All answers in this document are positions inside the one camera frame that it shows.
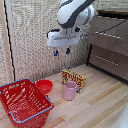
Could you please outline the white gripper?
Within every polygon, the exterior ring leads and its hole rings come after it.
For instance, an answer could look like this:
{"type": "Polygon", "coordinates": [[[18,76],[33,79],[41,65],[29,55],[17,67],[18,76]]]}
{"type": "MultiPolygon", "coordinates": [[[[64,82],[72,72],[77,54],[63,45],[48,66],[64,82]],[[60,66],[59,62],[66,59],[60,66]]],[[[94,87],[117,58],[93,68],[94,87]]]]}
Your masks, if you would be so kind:
{"type": "MultiPolygon", "coordinates": [[[[66,34],[64,34],[63,29],[52,29],[47,33],[47,45],[49,47],[55,47],[54,56],[58,56],[59,52],[57,47],[74,45],[77,44],[80,40],[80,27],[75,27],[73,29],[66,29],[66,34]]],[[[66,54],[70,54],[71,48],[67,47],[66,54]]]]}

